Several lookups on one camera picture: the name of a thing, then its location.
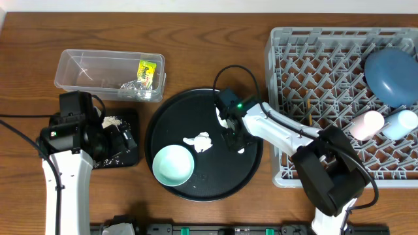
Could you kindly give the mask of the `white plastic knife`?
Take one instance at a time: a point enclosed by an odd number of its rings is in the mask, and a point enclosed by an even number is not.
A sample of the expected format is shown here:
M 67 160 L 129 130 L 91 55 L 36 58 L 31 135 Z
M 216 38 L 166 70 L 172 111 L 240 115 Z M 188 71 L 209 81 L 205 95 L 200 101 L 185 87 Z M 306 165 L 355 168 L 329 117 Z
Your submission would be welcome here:
M 218 109 L 218 108 L 216 108 L 216 116 L 217 116 L 217 119 L 218 119 L 219 124 L 220 124 L 223 128 L 228 129 L 229 127 L 228 127 L 228 125 L 227 125 L 227 122 L 226 122 L 224 119 L 221 119 L 221 117 L 220 117 L 220 111 L 219 111 L 219 109 Z M 238 150 L 238 153 L 239 153 L 239 154 L 243 154 L 244 152 L 245 152 L 245 149 L 244 149 L 244 148 L 242 148 L 242 149 Z

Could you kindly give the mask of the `pile of white rice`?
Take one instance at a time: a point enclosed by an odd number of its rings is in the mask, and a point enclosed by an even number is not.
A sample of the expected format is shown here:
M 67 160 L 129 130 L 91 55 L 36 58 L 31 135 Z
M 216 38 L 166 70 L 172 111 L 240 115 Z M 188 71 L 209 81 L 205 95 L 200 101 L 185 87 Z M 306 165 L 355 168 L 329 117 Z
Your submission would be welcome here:
M 117 116 L 105 117 L 104 122 L 102 124 L 103 128 L 111 124 L 121 125 L 121 124 L 128 124 L 128 123 L 120 119 Z M 96 160 L 94 168 L 106 168 L 106 167 L 119 166 L 119 165 L 125 164 L 125 160 L 130 152 L 117 155 L 116 157 L 109 157 L 108 156 L 108 143 L 107 143 L 106 148 L 107 148 L 107 154 L 104 157 L 101 157 L 99 160 Z

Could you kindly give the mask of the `white tissue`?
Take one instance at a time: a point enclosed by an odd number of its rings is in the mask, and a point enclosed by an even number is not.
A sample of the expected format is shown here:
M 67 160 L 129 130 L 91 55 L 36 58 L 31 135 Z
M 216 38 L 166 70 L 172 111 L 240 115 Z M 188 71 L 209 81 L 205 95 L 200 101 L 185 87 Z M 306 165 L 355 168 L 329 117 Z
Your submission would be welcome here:
M 183 138 L 183 142 L 190 146 L 194 146 L 197 153 L 205 152 L 212 147 L 212 139 L 207 132 L 199 133 L 194 138 Z

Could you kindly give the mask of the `mint green bowl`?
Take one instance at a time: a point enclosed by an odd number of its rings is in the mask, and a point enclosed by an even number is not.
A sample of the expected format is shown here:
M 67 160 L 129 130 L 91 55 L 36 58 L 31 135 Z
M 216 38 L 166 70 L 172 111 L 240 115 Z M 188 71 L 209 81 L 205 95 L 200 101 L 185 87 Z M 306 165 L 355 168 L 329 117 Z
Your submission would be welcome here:
M 191 152 L 180 145 L 160 149 L 152 163 L 152 171 L 159 183 L 168 187 L 184 184 L 193 174 L 195 162 Z

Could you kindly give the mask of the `yellow snack wrapper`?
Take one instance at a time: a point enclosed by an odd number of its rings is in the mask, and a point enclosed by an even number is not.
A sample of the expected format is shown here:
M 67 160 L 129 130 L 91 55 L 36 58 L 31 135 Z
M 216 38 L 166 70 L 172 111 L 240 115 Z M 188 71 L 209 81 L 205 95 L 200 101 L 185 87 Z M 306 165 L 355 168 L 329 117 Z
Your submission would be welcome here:
M 151 61 L 140 60 L 138 64 L 137 80 L 145 89 L 150 89 L 157 64 Z

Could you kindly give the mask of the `wooden chopstick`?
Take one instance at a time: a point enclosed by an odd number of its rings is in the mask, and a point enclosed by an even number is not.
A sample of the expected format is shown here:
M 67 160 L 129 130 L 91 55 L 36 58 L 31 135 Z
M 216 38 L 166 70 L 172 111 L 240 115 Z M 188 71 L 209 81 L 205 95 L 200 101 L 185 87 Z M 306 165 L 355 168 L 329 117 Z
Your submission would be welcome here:
M 309 126 L 313 125 L 313 120 L 312 120 L 312 114 L 310 112 L 311 110 L 311 102 L 310 99 L 307 100 L 307 111 L 308 111 L 308 122 L 309 122 Z

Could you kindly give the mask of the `pink cup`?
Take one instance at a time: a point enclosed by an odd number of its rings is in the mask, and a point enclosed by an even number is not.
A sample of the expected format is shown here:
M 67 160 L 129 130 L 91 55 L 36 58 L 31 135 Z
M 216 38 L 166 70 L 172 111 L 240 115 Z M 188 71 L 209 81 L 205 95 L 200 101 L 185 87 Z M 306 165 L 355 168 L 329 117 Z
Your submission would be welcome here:
M 371 139 L 378 133 L 385 124 L 384 117 L 377 111 L 367 111 L 354 119 L 349 130 L 350 134 L 357 140 L 365 141 Z

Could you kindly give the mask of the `light blue cup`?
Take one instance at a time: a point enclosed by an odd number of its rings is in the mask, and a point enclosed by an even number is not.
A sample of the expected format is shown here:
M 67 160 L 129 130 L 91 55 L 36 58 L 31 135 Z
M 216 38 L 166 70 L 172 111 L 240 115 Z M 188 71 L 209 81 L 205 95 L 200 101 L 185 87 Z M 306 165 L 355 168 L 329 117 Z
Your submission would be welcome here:
M 391 140 L 400 140 L 417 127 L 417 114 L 411 110 L 402 110 L 385 118 L 388 126 L 382 131 Z

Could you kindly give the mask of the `dark blue bowl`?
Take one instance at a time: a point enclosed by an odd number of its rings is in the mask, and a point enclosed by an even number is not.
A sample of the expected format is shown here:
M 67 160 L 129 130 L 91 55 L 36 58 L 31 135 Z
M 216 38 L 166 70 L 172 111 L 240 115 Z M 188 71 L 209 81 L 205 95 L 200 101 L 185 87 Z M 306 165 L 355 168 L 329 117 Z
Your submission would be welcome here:
M 417 60 L 407 52 L 385 48 L 370 54 L 364 75 L 372 93 L 390 107 L 417 101 Z

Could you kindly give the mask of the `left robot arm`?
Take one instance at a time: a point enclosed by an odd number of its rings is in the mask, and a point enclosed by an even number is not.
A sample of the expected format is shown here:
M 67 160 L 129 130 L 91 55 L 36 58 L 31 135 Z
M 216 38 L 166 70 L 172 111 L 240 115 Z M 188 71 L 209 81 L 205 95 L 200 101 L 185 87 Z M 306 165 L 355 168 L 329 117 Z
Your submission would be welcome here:
M 59 96 L 59 112 L 40 131 L 37 145 L 46 180 L 46 234 L 136 234 L 131 222 L 91 228 L 89 185 L 93 170 L 139 162 L 138 114 L 97 108 L 84 91 Z

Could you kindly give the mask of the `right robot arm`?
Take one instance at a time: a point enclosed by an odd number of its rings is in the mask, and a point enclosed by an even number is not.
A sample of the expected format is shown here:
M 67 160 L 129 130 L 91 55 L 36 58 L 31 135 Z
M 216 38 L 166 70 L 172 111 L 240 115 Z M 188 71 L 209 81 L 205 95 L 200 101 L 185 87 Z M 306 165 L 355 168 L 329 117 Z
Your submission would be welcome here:
M 321 130 L 303 125 L 254 97 L 240 99 L 232 90 L 213 91 L 224 139 L 238 151 L 261 138 L 291 157 L 297 176 L 315 206 L 315 234 L 344 234 L 357 199 L 375 184 L 346 134 L 337 127 Z

